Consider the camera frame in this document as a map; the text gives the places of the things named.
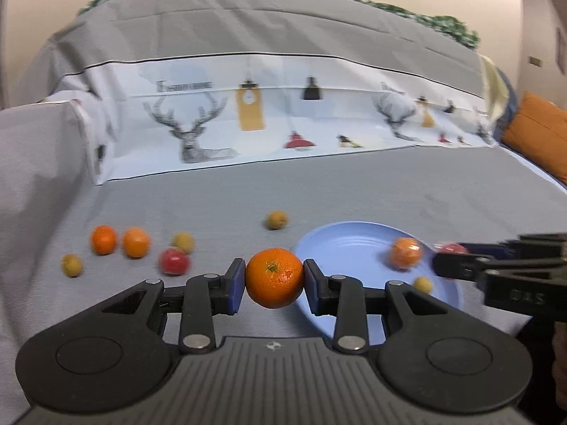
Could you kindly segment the person right hand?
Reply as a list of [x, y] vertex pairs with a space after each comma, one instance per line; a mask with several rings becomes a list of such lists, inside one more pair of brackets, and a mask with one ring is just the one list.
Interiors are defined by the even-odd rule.
[[555, 361], [552, 376], [555, 379], [555, 401], [563, 410], [567, 408], [567, 325], [565, 322], [555, 324], [552, 339]]

